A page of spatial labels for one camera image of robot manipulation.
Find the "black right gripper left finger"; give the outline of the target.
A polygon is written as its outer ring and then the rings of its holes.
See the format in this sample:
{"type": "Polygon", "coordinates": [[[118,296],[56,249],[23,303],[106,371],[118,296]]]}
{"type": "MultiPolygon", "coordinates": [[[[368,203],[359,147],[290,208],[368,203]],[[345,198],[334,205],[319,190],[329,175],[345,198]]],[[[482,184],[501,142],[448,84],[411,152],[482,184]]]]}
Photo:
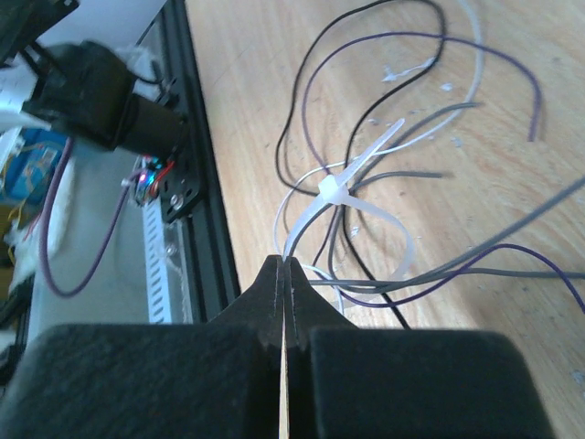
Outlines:
{"type": "Polygon", "coordinates": [[[275,438],[282,260],[199,325],[66,324],[27,347],[1,401],[4,438],[275,438]]]}

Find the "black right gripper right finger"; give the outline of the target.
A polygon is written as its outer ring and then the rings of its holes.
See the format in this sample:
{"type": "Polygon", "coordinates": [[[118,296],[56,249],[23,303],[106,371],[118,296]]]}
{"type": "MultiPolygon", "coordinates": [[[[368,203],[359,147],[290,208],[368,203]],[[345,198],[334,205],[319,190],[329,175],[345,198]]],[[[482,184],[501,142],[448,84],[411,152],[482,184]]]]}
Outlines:
{"type": "Polygon", "coordinates": [[[282,265],[293,438],[551,438],[516,345],[493,331],[351,324],[282,265]]]}

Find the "white zip tie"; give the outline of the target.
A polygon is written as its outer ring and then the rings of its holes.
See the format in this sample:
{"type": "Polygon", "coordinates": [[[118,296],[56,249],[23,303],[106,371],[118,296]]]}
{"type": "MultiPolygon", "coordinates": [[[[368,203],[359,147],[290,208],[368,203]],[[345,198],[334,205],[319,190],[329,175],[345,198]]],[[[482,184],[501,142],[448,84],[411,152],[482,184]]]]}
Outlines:
{"type": "Polygon", "coordinates": [[[302,237],[304,231],[331,206],[343,206],[360,210],[367,214],[373,215],[386,221],[396,227],[403,233],[405,238],[405,251],[397,269],[392,273],[390,279],[398,281],[409,270],[415,256],[415,244],[411,234],[404,225],[393,215],[385,210],[366,202],[363,199],[352,196],[349,192],[348,182],[353,178],[358,170],[374,155],[383,145],[405,123],[403,118],[398,119],[383,133],[366,151],[359,155],[350,165],[348,165],[340,174],[328,175],[318,185],[319,193],[313,202],[305,209],[301,217],[294,223],[282,250],[282,259],[285,261],[293,255],[293,252],[302,237]]]}

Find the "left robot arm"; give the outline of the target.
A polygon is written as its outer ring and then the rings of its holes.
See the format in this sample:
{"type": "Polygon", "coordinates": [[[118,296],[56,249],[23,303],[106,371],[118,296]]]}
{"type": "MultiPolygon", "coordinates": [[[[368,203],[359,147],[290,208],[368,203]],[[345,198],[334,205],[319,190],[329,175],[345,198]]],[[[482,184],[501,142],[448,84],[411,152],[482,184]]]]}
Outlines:
{"type": "Polygon", "coordinates": [[[3,108],[1,128],[54,129],[108,150],[167,159],[188,137],[179,113],[137,94],[140,79],[109,48],[84,40],[45,47],[39,38],[78,7],[77,1],[4,1],[1,61],[21,56],[36,75],[18,110],[3,108]]]}

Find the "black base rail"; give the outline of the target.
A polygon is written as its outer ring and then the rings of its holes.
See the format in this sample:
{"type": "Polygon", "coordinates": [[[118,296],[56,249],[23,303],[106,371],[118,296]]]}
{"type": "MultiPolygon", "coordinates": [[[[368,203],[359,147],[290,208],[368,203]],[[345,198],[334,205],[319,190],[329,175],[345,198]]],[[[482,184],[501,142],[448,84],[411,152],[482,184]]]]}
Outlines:
{"type": "Polygon", "coordinates": [[[166,77],[189,126],[167,180],[164,214],[178,227],[189,323],[206,323],[240,295],[229,227],[185,1],[167,1],[161,26],[166,77]]]}

